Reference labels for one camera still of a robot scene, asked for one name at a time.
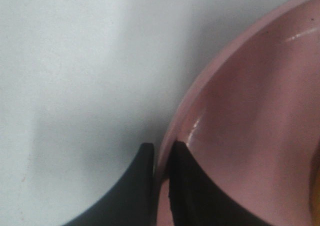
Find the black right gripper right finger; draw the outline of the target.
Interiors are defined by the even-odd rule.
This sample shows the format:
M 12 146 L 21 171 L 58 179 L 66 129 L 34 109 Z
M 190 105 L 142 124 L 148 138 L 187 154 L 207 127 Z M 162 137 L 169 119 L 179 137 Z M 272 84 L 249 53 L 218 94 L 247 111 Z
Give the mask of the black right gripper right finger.
M 205 174 L 183 142 L 170 154 L 169 200 L 174 225 L 252 225 L 248 212 Z

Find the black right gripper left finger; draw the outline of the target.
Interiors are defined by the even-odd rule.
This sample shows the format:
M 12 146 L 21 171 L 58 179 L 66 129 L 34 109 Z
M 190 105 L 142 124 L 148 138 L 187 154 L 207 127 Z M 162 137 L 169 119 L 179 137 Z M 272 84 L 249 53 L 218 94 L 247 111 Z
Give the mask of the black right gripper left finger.
M 150 225 L 154 145 L 143 143 L 118 182 L 66 225 Z

